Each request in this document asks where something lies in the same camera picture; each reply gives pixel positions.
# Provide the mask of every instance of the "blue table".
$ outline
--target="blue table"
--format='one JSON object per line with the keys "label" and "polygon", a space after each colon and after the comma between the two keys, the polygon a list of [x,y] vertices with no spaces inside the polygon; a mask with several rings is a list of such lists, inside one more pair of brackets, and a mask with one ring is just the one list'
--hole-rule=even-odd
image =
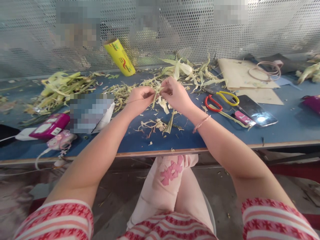
{"label": "blue table", "polygon": [[[131,77],[124,77],[120,72],[113,73],[113,76],[109,78],[97,77],[98,82],[103,82],[103,84],[102,86],[97,86],[97,90],[95,90],[94,93],[102,93],[102,88],[106,85],[110,87],[114,84],[121,84],[121,81],[132,85],[134,83],[140,83],[142,79],[152,77],[153,75],[145,71]],[[291,81],[296,81],[296,77],[294,76],[284,77]],[[24,87],[0,92],[1,95],[7,96],[9,101],[17,101],[17,105],[11,110],[10,114],[3,115],[0,113],[0,120],[4,121],[2,124],[11,127],[19,127],[18,123],[20,121],[30,119],[29,114],[23,113],[23,104],[31,102],[30,99],[39,95],[43,89],[43,86],[39,86],[31,80],[16,82],[14,84],[5,82],[1,85],[2,88],[6,88],[12,87],[15,84],[24,85]],[[308,80],[299,87],[302,91],[290,85],[275,89],[277,95],[284,102],[284,106],[261,104],[263,108],[279,120],[275,125],[265,128],[254,126],[248,131],[218,113],[209,112],[209,114],[253,149],[320,144],[320,116],[301,104],[301,98],[303,96],[320,94],[320,84],[314,84]],[[206,96],[206,94],[200,94],[199,96],[198,94],[190,94],[192,101],[198,107],[203,105]],[[231,109],[231,107],[225,103],[222,103],[222,105],[226,110]],[[163,121],[167,122],[170,120],[171,114],[166,115],[158,104],[156,104],[156,108],[160,109],[157,116],[154,116],[156,112],[149,107],[149,110],[143,113],[144,116],[138,116],[132,121],[119,146],[117,157],[157,156],[207,151],[201,136],[198,133],[192,133],[194,128],[193,124],[187,121],[183,115],[175,115],[174,124],[181,126],[184,131],[172,128],[171,134],[165,133],[165,135],[167,135],[166,138],[164,138],[158,130],[156,133],[152,133],[149,139],[147,136],[149,135],[150,129],[145,129],[144,133],[134,131],[134,129],[138,129],[141,121],[146,122],[149,119],[155,120],[156,118],[162,118]],[[77,156],[96,134],[86,136],[88,136],[88,139],[84,139],[84,134],[79,134],[78,139],[73,142],[70,151],[66,155],[67,157],[72,159]],[[0,164],[34,162],[34,159],[45,149],[46,144],[41,140],[15,141],[0,149]],[[55,161],[58,155],[58,151],[50,151],[43,156],[41,161]]]}

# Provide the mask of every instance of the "striped sleeve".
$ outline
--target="striped sleeve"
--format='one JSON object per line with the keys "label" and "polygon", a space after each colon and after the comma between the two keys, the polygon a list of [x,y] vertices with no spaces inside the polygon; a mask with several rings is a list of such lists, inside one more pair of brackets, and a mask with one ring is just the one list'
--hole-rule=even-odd
{"label": "striped sleeve", "polygon": [[271,199],[254,198],[242,203],[243,239],[319,240],[296,209]]}
{"label": "striped sleeve", "polygon": [[118,239],[216,240],[217,238],[209,228],[195,218],[181,213],[167,212],[136,224]]}
{"label": "striped sleeve", "polygon": [[91,239],[93,214],[80,200],[58,200],[42,205],[21,224],[15,240]]}

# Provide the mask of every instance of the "hand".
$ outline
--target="hand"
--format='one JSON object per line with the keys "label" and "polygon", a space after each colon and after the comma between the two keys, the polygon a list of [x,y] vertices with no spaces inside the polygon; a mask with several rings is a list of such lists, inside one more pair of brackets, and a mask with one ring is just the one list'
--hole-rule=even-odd
{"label": "hand", "polygon": [[135,118],[153,102],[154,94],[155,91],[151,87],[134,88],[123,110]]}
{"label": "hand", "polygon": [[160,91],[160,95],[183,115],[186,115],[188,110],[195,106],[184,87],[173,77],[166,78],[161,86],[164,88]]}

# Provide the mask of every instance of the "pink pants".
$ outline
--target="pink pants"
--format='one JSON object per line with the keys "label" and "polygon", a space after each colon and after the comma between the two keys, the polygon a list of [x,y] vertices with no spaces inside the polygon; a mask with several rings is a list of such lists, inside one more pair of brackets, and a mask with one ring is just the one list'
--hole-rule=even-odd
{"label": "pink pants", "polygon": [[193,216],[213,232],[204,197],[190,168],[197,162],[197,154],[157,157],[144,182],[127,229],[154,215],[175,211]]}

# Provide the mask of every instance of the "smartphone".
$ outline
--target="smartphone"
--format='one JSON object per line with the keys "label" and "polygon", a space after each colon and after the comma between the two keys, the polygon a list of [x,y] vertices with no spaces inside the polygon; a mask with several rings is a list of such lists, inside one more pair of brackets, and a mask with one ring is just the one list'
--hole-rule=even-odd
{"label": "smartphone", "polygon": [[266,127],[278,122],[274,116],[260,107],[259,104],[257,104],[247,95],[238,96],[238,98],[240,103],[237,107],[240,109],[240,111],[250,117],[260,127]]}

